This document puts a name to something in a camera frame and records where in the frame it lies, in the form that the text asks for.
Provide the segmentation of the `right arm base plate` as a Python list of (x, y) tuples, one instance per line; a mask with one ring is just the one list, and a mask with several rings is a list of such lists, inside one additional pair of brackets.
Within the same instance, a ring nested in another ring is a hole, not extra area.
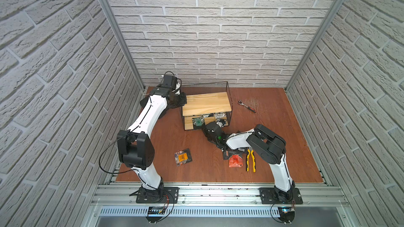
[(259, 188), (260, 199), (263, 205), (296, 204), (302, 205), (303, 198), (298, 188), (291, 187), (287, 192), (273, 188)]

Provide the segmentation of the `silver tea bag shelf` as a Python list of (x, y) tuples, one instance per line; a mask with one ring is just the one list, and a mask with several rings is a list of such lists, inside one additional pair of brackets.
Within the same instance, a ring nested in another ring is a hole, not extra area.
[(227, 118), (227, 115), (226, 115), (225, 112), (222, 112), (222, 113), (215, 113), (215, 114), (214, 114), (214, 117), (215, 117), (215, 119), (226, 119), (226, 118)]

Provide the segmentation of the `red tea bag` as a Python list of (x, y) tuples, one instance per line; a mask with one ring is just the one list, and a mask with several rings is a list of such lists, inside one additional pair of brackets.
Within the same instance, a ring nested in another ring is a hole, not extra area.
[(228, 160), (231, 156), (237, 155), (237, 153), (234, 152), (233, 150), (223, 150), (222, 153), (224, 160)]
[(238, 154), (232, 155), (228, 160), (228, 166), (229, 168), (242, 168), (243, 157)]

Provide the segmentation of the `green label tea bag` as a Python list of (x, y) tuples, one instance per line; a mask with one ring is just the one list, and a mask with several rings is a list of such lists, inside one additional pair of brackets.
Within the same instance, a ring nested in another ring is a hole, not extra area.
[(201, 129), (205, 127), (205, 118), (204, 116), (194, 117), (192, 118), (193, 129)]

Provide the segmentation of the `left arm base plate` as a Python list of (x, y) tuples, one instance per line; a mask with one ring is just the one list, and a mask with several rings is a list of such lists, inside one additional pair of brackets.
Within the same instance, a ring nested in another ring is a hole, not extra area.
[(178, 202), (179, 187), (165, 187), (164, 189), (148, 190), (140, 187), (136, 194), (136, 203), (156, 204), (166, 203), (176, 204)]

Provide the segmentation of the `orange tea bag shelf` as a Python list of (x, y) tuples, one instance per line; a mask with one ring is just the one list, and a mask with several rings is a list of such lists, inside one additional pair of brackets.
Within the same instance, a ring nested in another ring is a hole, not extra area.
[(174, 153), (176, 166), (182, 166), (192, 162), (192, 157), (189, 148)]

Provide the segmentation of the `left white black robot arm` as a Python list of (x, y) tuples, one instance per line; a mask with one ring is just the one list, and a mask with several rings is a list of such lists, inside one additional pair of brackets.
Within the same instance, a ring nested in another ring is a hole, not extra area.
[(140, 101), (143, 108), (136, 121), (117, 135), (119, 160), (134, 171), (148, 192), (161, 191), (163, 180), (157, 173), (153, 160), (155, 149), (151, 134), (157, 121), (167, 110), (186, 104), (186, 94), (181, 91), (182, 81), (167, 71), (163, 81)]

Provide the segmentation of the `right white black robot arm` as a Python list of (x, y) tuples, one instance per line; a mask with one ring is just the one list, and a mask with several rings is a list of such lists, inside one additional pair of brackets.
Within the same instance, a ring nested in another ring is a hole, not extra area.
[(286, 163), (286, 142), (264, 125), (258, 124), (246, 132), (226, 134), (222, 127), (211, 122), (203, 128), (207, 140), (223, 150), (247, 148), (253, 150), (267, 162), (275, 180), (275, 193), (278, 201), (289, 202), (295, 183), (290, 176)]

